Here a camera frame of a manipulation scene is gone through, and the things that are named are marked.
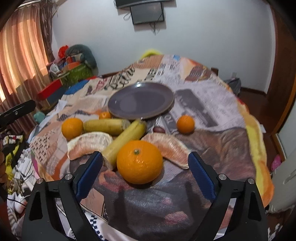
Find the medium orange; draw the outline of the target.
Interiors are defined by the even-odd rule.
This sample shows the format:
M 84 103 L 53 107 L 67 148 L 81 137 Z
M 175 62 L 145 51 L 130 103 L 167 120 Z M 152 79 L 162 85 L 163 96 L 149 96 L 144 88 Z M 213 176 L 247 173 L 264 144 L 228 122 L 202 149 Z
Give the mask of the medium orange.
M 62 123 L 61 131 L 67 141 L 83 134 L 83 121 L 78 118 L 68 118 Z

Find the pomelo segment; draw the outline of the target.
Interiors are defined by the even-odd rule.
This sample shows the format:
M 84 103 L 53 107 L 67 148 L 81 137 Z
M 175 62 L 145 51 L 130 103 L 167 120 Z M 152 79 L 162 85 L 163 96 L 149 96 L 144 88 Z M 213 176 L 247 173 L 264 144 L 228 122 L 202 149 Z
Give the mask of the pomelo segment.
M 111 135 L 104 132 L 90 132 L 80 135 L 67 143 L 67 156 L 75 160 L 93 152 L 102 152 L 113 142 Z
M 190 150 L 173 135 L 165 133 L 148 133 L 141 139 L 155 145 L 162 156 L 182 169 L 189 169 L 188 156 Z

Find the tiny orange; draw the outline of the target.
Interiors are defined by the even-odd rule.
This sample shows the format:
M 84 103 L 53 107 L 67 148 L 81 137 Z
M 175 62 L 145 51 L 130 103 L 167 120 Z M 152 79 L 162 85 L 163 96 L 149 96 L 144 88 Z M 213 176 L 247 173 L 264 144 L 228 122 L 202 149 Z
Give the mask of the tiny orange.
M 100 120 L 110 119 L 110 118 L 112 118 L 112 116 L 111 116 L 110 112 L 108 112 L 108 111 L 104 111 L 99 114 Z

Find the yellow-green banana back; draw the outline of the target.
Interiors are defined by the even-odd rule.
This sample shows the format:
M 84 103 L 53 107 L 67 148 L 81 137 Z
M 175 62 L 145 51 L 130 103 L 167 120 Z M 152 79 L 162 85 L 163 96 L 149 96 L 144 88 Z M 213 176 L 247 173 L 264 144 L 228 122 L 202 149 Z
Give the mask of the yellow-green banana back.
M 83 123 L 86 133 L 104 132 L 111 136 L 118 136 L 130 126 L 130 121 L 119 118 L 107 118 L 102 120 L 88 120 Z

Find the large orange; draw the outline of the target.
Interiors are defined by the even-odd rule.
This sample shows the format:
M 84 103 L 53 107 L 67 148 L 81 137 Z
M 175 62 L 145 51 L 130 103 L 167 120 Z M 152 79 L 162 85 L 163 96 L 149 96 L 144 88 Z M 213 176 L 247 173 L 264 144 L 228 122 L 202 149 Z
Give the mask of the large orange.
M 134 185 L 155 180 L 163 169 L 161 151 L 146 141 L 130 141 L 117 154 L 117 169 L 122 178 Z

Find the small orange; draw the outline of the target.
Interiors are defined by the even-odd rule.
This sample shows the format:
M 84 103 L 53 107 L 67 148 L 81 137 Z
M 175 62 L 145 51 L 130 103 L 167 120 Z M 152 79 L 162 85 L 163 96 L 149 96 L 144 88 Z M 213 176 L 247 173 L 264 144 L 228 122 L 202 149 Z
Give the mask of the small orange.
M 189 115 L 182 115 L 177 121 L 177 129 L 179 133 L 190 134 L 195 130 L 195 121 Z

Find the dark red grape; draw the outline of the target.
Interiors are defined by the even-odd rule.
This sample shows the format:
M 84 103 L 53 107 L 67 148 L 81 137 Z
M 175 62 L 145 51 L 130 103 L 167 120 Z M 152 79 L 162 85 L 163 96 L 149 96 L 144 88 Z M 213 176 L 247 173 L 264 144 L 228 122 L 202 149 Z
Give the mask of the dark red grape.
M 154 133 L 166 133 L 166 131 L 162 127 L 160 127 L 160 126 L 155 126 L 153 128 L 153 132 Z

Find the yellow banana front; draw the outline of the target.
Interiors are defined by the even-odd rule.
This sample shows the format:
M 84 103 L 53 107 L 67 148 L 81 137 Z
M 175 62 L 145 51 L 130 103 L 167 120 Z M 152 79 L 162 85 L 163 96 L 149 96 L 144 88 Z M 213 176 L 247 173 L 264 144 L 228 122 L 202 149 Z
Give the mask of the yellow banana front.
M 120 149 L 130 141 L 140 140 L 147 131 L 147 123 L 135 120 L 124 130 L 106 149 L 102 151 L 104 165 L 113 170 L 116 168 L 117 154 Z

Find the red and blue box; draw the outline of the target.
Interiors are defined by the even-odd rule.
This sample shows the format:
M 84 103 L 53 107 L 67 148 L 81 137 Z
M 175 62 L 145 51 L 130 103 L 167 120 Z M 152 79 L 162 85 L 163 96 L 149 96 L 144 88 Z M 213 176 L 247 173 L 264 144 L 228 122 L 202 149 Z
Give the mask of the red and blue box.
M 37 99 L 52 105 L 61 99 L 66 90 L 67 87 L 62 84 L 61 80 L 56 79 L 37 94 Z

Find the pink slipper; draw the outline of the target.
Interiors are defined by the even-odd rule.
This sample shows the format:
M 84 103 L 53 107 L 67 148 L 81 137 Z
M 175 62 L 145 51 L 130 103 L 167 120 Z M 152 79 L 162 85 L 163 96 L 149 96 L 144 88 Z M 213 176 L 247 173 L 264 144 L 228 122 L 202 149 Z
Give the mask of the pink slipper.
M 276 155 L 271 163 L 271 171 L 273 172 L 276 170 L 281 165 L 281 163 L 282 161 L 280 155 Z

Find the orange striped curtain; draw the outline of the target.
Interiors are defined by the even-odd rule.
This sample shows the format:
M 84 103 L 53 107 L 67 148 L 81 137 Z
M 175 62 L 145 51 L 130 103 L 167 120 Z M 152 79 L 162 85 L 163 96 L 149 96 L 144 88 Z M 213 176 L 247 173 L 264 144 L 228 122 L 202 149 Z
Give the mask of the orange striped curtain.
M 48 107 L 38 93 L 50 84 L 53 1 L 17 8 L 1 29 L 1 112 L 26 102 Z

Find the red plush toy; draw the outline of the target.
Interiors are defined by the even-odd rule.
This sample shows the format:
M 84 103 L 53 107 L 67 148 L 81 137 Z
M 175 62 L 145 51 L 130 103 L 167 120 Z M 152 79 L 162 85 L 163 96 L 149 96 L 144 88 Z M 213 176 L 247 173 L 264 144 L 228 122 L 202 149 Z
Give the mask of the red plush toy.
M 66 51 L 69 48 L 68 45 L 63 45 L 58 51 L 58 57 L 63 59 L 66 56 Z

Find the green storage box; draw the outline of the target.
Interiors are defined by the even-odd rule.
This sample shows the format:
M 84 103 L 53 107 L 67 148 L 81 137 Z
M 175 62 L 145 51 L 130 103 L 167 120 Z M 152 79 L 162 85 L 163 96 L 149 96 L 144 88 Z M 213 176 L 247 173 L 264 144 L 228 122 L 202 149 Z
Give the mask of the green storage box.
M 79 81 L 86 80 L 93 77 L 93 72 L 85 64 L 80 64 L 79 66 L 66 71 L 63 75 L 60 76 L 62 85 L 69 87 L 77 84 Z

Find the grey plush toy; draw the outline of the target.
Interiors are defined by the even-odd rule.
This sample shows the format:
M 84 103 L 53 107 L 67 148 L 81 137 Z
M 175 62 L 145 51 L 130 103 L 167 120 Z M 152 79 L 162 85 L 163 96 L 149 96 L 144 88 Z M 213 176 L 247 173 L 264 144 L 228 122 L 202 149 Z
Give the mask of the grey plush toy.
M 79 62 L 85 63 L 89 68 L 97 68 L 97 63 L 95 57 L 93 56 L 91 50 L 82 44 L 76 44 L 69 47 L 66 52 L 66 57 L 75 57 Z

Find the purple ceramic plate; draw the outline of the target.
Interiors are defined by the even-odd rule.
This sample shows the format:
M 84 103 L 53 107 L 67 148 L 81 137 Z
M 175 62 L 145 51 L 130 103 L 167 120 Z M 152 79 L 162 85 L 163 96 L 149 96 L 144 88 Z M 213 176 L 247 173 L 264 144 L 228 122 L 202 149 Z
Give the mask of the purple ceramic plate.
M 138 82 L 114 93 L 108 101 L 109 112 L 127 120 L 154 118 L 171 108 L 173 91 L 160 83 Z

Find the grey backpack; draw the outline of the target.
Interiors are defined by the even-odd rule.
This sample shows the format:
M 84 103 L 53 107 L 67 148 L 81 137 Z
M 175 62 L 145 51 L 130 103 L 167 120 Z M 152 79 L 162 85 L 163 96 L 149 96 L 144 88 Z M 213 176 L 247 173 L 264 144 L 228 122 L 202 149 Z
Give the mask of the grey backpack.
M 231 78 L 231 79 L 224 80 L 224 82 L 229 85 L 232 92 L 236 96 L 239 95 L 240 90 L 241 90 L 241 80 L 240 80 L 240 78 L 237 78 L 237 77 L 236 78 Z

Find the newspaper print blanket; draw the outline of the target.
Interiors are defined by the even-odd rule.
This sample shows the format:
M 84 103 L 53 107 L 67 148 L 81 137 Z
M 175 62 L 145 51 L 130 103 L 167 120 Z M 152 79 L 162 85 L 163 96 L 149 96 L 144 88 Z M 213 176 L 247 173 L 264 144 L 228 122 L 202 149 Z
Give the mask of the newspaper print blanket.
M 174 107 L 149 120 L 147 133 L 160 126 L 216 172 L 232 180 L 253 178 L 263 204 L 269 204 L 274 186 L 259 122 L 209 68 L 177 55 L 144 58 L 115 75 L 92 79 L 66 96 L 64 109 L 30 143 L 39 176 L 58 180 L 86 161 L 86 157 L 69 160 L 67 140 L 61 132 L 65 120 L 97 119 L 107 110 L 112 94 L 137 82 L 161 83 L 175 94 Z M 177 121 L 182 115 L 194 119 L 194 132 L 179 133 Z M 192 173 L 169 160 L 164 161 L 161 177 L 145 189 L 133 188 L 117 171 L 103 168 L 90 195 L 82 201 L 88 219 L 108 240 L 188 240 L 210 205 Z

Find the black wall television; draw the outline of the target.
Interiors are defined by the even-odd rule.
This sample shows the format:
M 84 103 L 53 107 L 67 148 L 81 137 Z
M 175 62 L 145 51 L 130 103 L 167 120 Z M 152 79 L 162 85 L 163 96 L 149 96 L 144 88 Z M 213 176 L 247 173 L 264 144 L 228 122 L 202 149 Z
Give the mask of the black wall television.
M 130 6 L 135 6 L 138 4 L 148 4 L 164 1 L 173 1 L 173 0 L 115 0 L 115 5 L 117 9 L 127 8 Z

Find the small wall monitor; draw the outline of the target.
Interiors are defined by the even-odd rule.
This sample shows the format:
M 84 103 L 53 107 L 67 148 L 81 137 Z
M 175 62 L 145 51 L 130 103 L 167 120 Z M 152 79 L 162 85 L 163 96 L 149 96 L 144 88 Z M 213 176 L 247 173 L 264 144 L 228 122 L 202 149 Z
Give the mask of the small wall monitor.
M 133 25 L 158 23 L 165 20 L 161 2 L 131 6 L 130 13 Z

